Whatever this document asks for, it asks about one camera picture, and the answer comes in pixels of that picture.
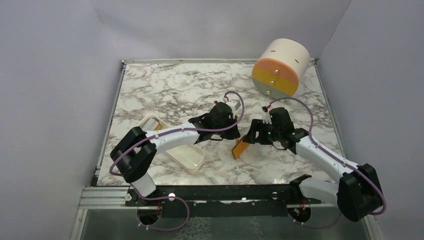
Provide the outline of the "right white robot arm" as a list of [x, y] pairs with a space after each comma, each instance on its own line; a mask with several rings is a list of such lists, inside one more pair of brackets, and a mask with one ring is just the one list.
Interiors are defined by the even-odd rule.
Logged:
[[288, 196], [296, 204], [307, 198], [320, 200], [338, 207], [352, 222], [386, 209], [374, 167], [347, 160], [316, 140], [310, 131], [295, 128], [283, 107], [267, 110], [263, 119], [253, 119], [243, 141], [252, 145], [280, 143], [283, 150], [311, 161], [334, 181], [319, 180], [307, 174], [292, 180]]

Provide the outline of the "yellow leather card holder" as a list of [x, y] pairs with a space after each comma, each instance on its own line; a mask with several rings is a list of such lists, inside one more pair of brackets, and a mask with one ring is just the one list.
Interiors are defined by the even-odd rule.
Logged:
[[235, 160], [237, 160], [250, 145], [249, 143], [244, 141], [245, 137], [246, 135], [244, 134], [240, 138], [237, 138], [235, 140], [234, 147], [231, 149], [232, 157]]

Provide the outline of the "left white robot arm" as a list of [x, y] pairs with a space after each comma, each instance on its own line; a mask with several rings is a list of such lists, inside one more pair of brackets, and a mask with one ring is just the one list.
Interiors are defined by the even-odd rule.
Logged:
[[110, 157], [124, 180], [138, 190], [138, 199], [144, 205], [152, 205], [157, 191], [147, 171], [154, 157], [176, 147], [212, 141], [214, 135], [226, 140], [239, 138], [236, 112], [243, 109], [241, 101], [230, 100], [218, 102], [210, 112], [178, 126], [155, 131], [133, 127], [112, 149]]

